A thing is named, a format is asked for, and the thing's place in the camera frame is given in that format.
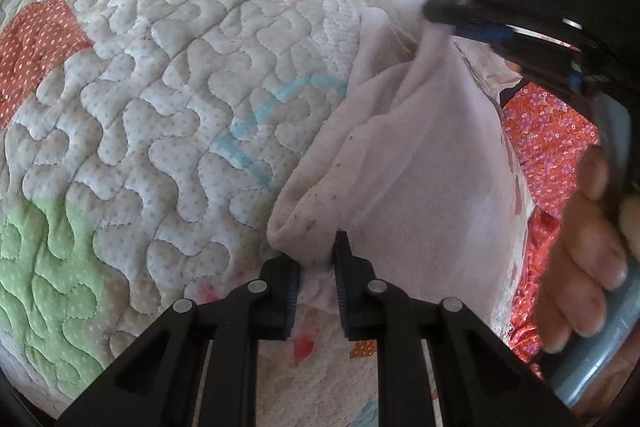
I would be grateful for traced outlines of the person's right hand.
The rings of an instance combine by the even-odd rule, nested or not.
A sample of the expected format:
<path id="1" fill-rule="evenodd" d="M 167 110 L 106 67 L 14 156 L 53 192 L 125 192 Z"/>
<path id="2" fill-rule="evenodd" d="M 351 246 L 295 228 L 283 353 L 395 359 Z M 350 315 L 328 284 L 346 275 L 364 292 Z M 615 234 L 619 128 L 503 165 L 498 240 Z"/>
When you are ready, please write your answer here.
<path id="1" fill-rule="evenodd" d="M 576 179 L 535 308 L 542 349 L 548 353 L 562 351 L 571 335 L 591 337 L 600 332 L 606 319 L 606 293 L 619 288 L 627 276 L 620 234 L 601 208 L 608 164 L 600 147 L 585 151 Z"/>

